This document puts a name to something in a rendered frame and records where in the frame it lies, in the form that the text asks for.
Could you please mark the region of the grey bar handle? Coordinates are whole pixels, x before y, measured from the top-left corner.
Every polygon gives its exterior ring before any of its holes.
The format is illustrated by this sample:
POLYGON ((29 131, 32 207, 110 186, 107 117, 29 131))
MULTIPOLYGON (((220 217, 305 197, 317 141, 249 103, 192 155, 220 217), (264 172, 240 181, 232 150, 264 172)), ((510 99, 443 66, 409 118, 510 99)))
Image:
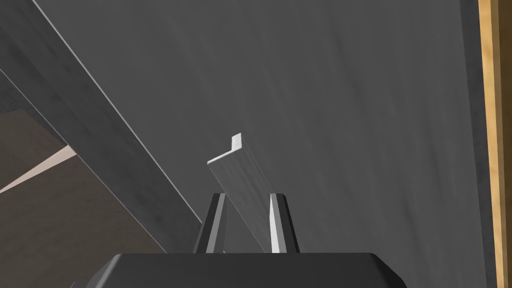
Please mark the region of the grey bar handle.
POLYGON ((270 253, 272 190, 249 141, 241 133, 232 136, 231 149, 207 165, 263 252, 270 253))

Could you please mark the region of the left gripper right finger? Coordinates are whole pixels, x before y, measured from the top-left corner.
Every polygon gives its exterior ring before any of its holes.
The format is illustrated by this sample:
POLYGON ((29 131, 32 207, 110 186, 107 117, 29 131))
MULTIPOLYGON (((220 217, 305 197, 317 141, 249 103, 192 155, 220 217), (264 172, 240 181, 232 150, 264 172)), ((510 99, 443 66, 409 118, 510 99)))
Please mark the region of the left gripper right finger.
POLYGON ((289 205, 283 193, 270 194, 269 224, 272 253, 300 253, 289 205))

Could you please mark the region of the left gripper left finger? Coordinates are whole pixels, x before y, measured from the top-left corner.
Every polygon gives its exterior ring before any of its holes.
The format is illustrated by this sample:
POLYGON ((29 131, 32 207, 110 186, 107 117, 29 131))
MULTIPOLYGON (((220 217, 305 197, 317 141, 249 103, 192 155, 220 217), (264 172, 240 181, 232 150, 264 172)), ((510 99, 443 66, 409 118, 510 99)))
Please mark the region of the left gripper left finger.
POLYGON ((227 227, 226 193, 214 193, 201 225, 193 252, 196 254, 222 254, 225 252, 227 227))

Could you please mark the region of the light wooden cabinet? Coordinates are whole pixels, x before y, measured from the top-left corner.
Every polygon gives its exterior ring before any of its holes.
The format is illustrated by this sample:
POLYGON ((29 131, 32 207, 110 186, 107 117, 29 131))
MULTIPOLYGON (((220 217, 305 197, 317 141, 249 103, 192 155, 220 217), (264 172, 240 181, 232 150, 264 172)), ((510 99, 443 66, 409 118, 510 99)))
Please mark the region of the light wooden cabinet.
POLYGON ((512 0, 478 0, 497 288, 512 288, 512 0))

